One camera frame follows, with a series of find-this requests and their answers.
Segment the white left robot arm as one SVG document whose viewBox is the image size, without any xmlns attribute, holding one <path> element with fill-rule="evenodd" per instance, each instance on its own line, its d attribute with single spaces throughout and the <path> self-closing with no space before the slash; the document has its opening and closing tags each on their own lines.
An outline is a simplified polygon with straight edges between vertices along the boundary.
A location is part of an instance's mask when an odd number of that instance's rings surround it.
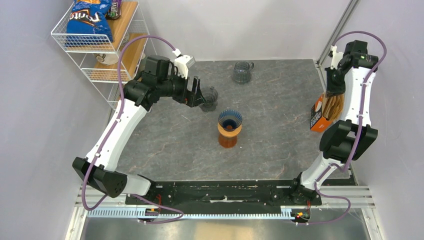
<svg viewBox="0 0 424 240">
<path fill-rule="evenodd" d="M 111 198 L 147 194 L 151 180 L 118 172 L 118 161 L 135 127 L 160 98 L 170 97 L 191 108 L 205 102 L 198 77 L 188 89 L 188 71 L 194 63 L 189 55 L 180 55 L 174 61 L 158 55 L 147 57 L 144 70 L 123 86 L 123 97 L 100 139 L 85 157 L 76 157 L 72 163 L 88 186 Z"/>
</svg>

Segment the blue plastic dripper cone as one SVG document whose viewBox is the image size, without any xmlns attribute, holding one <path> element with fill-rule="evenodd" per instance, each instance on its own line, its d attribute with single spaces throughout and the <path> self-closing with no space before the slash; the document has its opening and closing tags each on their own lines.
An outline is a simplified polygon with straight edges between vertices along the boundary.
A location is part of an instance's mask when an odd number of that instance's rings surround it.
<svg viewBox="0 0 424 240">
<path fill-rule="evenodd" d="M 242 115 L 234 109 L 226 109 L 218 115 L 218 125 L 223 129 L 231 126 L 231 130 L 239 128 L 243 123 Z"/>
</svg>

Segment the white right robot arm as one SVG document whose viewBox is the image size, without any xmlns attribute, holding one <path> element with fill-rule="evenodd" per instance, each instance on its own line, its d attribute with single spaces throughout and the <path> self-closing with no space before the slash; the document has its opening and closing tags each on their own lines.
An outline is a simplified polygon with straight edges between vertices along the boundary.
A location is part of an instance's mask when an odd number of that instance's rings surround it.
<svg viewBox="0 0 424 240">
<path fill-rule="evenodd" d="M 331 46 L 325 68 L 326 91 L 312 108 L 311 130 L 322 132 L 320 154 L 289 188 L 289 199 L 306 205 L 320 199 L 318 191 L 336 170 L 344 172 L 377 139 L 369 108 L 378 56 L 368 53 L 367 42 L 348 42 L 343 52 Z"/>
</svg>

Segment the wooden ring dripper holder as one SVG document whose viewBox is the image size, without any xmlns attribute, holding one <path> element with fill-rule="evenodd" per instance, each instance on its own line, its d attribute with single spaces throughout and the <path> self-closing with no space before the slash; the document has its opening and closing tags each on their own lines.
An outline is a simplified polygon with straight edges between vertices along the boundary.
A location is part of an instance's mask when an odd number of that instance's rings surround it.
<svg viewBox="0 0 424 240">
<path fill-rule="evenodd" d="M 243 127 L 243 125 L 240 125 L 239 127 L 234 128 L 234 129 L 227 129 L 227 128 L 222 127 L 219 123 L 217 124 L 218 132 L 226 138 L 233 138 L 233 137 L 236 137 L 237 135 L 239 135 L 241 130 L 242 130 L 242 127 Z"/>
</svg>

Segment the orange glass carafe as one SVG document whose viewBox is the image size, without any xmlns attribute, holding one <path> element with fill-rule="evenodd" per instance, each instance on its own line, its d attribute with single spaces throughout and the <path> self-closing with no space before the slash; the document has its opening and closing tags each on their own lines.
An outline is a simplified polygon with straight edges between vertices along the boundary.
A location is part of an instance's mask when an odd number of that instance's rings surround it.
<svg viewBox="0 0 424 240">
<path fill-rule="evenodd" d="M 226 149 L 233 148 L 238 142 L 238 137 L 237 136 L 226 137 L 220 134 L 218 136 L 218 142 L 223 148 L 226 148 Z"/>
</svg>

